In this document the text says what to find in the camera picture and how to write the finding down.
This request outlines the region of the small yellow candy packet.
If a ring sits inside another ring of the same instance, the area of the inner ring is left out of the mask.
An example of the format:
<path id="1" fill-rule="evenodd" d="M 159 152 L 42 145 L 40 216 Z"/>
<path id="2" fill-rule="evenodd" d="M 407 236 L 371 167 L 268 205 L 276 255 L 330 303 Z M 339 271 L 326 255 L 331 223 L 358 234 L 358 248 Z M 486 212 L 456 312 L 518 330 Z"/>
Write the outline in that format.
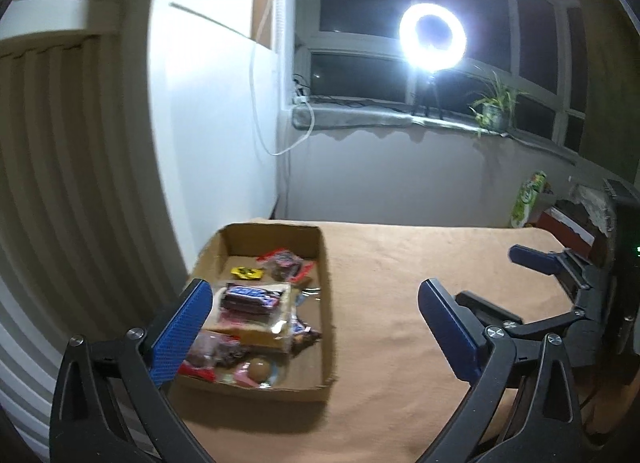
<path id="1" fill-rule="evenodd" d="M 259 281 L 264 276 L 262 268 L 235 266 L 230 269 L 230 275 L 236 280 Z"/>

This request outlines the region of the brown Snickers bar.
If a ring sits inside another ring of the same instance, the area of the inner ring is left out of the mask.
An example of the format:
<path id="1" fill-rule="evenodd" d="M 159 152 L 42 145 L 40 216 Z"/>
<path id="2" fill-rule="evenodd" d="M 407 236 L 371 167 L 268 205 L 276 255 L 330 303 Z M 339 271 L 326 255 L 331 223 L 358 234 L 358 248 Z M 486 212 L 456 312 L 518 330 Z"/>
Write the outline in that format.
<path id="1" fill-rule="evenodd" d="M 280 301 L 281 293 L 278 291 L 249 285 L 228 285 L 222 292 L 220 305 L 239 313 L 269 315 L 279 307 Z"/>

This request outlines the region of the black tripod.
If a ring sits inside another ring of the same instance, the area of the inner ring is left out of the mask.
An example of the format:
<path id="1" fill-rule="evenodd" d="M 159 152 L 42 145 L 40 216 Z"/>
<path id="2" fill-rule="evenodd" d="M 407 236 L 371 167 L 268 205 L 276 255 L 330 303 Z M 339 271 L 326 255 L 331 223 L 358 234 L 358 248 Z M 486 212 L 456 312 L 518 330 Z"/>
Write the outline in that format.
<path id="1" fill-rule="evenodd" d="M 440 103 L 437 80 L 434 73 L 423 72 L 416 78 L 416 92 L 414 93 L 411 114 L 439 120 L 444 118 L 444 110 L 442 110 L 442 104 Z"/>

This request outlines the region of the red clear snack packet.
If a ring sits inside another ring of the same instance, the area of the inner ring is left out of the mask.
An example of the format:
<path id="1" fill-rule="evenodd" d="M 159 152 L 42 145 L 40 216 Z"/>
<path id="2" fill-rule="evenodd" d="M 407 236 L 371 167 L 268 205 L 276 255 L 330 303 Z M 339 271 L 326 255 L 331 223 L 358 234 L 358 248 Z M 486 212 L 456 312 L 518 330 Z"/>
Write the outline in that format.
<path id="1" fill-rule="evenodd" d="M 216 369 L 229 369 L 247 354 L 247 347 L 234 335 L 201 330 L 182 361 L 178 373 L 207 383 L 217 379 Z"/>

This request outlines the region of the red clear date packet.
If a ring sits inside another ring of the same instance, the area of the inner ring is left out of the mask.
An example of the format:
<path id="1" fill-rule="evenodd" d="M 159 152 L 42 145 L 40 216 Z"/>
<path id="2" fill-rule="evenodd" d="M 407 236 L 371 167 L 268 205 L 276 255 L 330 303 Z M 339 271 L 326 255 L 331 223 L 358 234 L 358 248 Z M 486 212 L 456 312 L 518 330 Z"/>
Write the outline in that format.
<path id="1" fill-rule="evenodd" d="M 258 256 L 259 268 L 265 270 L 277 282 L 286 282 L 300 287 L 307 284 L 314 270 L 313 261 L 305 261 L 289 249 L 274 249 L 267 254 Z"/>

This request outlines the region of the white lace cloth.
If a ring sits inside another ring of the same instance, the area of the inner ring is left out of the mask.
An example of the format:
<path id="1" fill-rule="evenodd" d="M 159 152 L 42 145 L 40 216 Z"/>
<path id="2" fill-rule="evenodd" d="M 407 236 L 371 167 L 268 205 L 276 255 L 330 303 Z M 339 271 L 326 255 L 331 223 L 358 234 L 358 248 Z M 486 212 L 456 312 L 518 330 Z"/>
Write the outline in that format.
<path id="1" fill-rule="evenodd" d="M 575 184 L 570 189 L 570 201 L 582 205 L 590 223 L 606 238 L 611 237 L 615 226 L 614 211 L 603 190 Z"/>

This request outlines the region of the green white bag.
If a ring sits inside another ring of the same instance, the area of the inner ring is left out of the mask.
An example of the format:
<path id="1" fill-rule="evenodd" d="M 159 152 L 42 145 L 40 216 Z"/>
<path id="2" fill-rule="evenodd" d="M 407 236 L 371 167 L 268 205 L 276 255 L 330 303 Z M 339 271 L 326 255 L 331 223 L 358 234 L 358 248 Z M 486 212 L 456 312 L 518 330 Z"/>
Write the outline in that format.
<path id="1" fill-rule="evenodd" d="M 524 180 L 512 206 L 509 218 L 511 228 L 520 229 L 535 223 L 536 205 L 545 186 L 547 186 L 547 174 L 544 171 L 536 171 Z"/>

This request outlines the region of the potted spider plant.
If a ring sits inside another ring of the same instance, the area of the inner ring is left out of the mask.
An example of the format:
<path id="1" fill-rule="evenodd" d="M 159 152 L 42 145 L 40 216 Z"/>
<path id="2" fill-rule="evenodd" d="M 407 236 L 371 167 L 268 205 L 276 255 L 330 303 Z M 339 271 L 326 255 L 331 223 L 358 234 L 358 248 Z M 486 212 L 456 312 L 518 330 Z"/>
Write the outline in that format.
<path id="1" fill-rule="evenodd" d="M 484 80 L 484 86 L 484 90 L 476 92 L 477 98 L 469 109 L 482 130 L 506 134 L 513 126 L 518 97 L 527 95 L 527 92 L 510 87 L 495 70 L 491 71 L 489 79 Z"/>

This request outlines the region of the packaged sliced bread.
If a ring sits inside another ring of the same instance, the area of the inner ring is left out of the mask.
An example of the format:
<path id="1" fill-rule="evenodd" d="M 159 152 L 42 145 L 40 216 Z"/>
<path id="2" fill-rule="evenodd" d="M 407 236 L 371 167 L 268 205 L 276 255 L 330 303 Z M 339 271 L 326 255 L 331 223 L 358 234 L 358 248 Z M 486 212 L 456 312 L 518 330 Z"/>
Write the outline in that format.
<path id="1" fill-rule="evenodd" d="M 249 285 L 278 291 L 281 293 L 280 305 L 269 315 L 250 315 L 225 309 L 220 305 L 220 299 L 228 285 Z M 288 283 L 226 282 L 217 287 L 214 293 L 212 310 L 203 324 L 203 329 L 237 336 L 245 346 L 286 353 L 290 350 L 292 343 L 293 307 L 293 290 Z"/>

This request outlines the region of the brown cardboard box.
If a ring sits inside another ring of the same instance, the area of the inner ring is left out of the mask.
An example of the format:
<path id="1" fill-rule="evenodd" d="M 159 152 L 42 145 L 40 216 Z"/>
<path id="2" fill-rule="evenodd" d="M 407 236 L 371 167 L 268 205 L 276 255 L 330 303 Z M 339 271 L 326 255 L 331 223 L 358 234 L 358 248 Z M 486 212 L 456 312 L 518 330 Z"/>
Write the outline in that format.
<path id="1" fill-rule="evenodd" d="M 213 304 L 178 386 L 271 401 L 328 401 L 335 342 L 319 227 L 228 225 L 201 250 L 191 275 L 209 283 Z"/>

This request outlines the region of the grey windowsill cloth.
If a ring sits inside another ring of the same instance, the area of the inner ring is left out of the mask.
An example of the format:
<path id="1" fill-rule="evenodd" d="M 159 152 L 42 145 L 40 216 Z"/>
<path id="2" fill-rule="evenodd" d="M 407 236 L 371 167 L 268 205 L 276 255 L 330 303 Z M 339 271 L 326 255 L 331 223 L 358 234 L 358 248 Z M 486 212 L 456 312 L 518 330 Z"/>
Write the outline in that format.
<path id="1" fill-rule="evenodd" d="M 307 107 L 300 105 L 292 110 L 292 125 L 296 131 L 307 131 L 311 126 L 318 132 L 423 128 L 424 130 L 465 133 L 476 137 L 500 137 L 512 139 L 525 148 L 550 154 L 550 156 L 570 164 L 576 164 L 578 160 L 578 154 L 570 149 L 520 130 L 491 131 L 459 120 L 413 116 L 406 112 L 375 106 L 351 107 L 337 104 L 311 104 L 310 107 Z"/>

